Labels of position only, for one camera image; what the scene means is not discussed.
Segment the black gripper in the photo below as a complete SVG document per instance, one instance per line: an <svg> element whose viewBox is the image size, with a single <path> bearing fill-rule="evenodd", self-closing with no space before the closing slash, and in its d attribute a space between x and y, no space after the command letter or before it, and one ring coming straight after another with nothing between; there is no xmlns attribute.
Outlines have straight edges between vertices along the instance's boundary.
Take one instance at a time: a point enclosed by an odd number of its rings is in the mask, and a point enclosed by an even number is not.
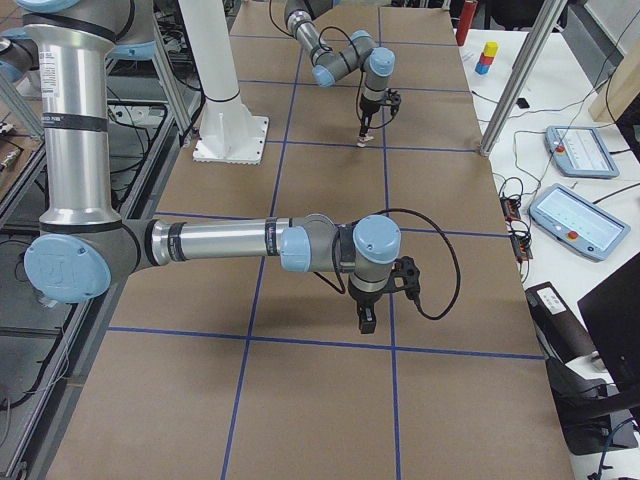
<svg viewBox="0 0 640 480"><path fill-rule="evenodd" d="M358 136L369 137L372 117L379 111L379 102L361 97L359 100L359 111L361 114Z"/></svg>
<svg viewBox="0 0 640 480"><path fill-rule="evenodd" d="M355 288L349 290L349 295L356 302L360 333L373 334L377 324L375 304L381 299L383 292L367 292Z"/></svg>

